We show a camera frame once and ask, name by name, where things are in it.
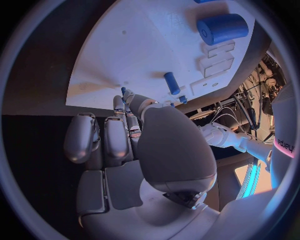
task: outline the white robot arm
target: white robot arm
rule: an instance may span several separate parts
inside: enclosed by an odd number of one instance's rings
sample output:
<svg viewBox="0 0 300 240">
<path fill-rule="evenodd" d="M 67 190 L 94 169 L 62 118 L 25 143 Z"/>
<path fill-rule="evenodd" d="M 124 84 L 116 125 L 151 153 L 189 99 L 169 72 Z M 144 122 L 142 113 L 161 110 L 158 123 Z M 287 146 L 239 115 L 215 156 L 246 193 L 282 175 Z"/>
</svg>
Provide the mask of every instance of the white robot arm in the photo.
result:
<svg viewBox="0 0 300 240">
<path fill-rule="evenodd" d="M 255 140 L 246 133 L 235 133 L 230 128 L 216 122 L 203 127 L 199 126 L 199 129 L 209 145 L 219 148 L 234 147 L 242 153 L 248 152 L 264 161 L 269 167 L 272 145 Z"/>
</svg>

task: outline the pink stripe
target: pink stripe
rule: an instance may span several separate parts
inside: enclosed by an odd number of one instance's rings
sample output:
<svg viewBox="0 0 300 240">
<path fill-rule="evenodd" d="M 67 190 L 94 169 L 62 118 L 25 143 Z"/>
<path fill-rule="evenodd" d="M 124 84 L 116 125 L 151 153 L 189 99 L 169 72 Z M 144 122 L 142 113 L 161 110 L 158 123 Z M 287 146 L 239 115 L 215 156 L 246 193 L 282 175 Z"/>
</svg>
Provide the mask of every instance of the pink stripe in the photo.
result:
<svg viewBox="0 0 300 240">
<path fill-rule="evenodd" d="M 283 154 L 289 156 L 290 158 L 294 158 L 295 155 L 294 153 L 290 152 L 288 149 L 286 149 L 285 147 L 282 147 L 278 144 L 276 138 L 274 139 L 274 142 L 273 142 L 274 146 L 280 151 L 282 152 Z"/>
</svg>

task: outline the white pegboard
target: white pegboard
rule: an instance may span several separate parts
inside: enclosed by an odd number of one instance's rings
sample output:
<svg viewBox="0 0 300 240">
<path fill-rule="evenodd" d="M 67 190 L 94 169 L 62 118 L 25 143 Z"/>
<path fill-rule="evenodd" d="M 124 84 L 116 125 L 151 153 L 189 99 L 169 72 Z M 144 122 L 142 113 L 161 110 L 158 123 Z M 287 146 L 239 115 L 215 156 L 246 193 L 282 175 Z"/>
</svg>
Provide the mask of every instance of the white pegboard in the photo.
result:
<svg viewBox="0 0 300 240">
<path fill-rule="evenodd" d="M 215 46 L 198 33 L 199 19 L 237 13 L 249 34 Z M 181 104 L 226 87 L 248 48 L 255 19 L 235 1 L 119 0 L 96 23 L 77 57 L 66 105 L 112 109 L 121 87 Z M 171 95 L 164 74 L 181 89 Z"/>
</svg>

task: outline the white board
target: white board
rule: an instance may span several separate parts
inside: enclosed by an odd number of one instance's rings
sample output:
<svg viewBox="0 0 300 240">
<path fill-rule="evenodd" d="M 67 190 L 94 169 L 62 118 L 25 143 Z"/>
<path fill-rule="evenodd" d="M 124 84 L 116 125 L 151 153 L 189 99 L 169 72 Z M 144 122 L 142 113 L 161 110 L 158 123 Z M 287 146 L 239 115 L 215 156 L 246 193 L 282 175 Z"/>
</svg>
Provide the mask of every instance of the white board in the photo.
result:
<svg viewBox="0 0 300 240">
<path fill-rule="evenodd" d="M 237 13 L 249 34 L 208 46 L 199 19 Z M 226 87 L 248 48 L 255 19 L 235 1 L 119 0 L 85 40 L 70 77 L 66 105 L 113 109 L 121 87 L 160 103 L 181 104 Z M 173 72 L 181 89 L 171 95 L 164 74 Z"/>
</svg>

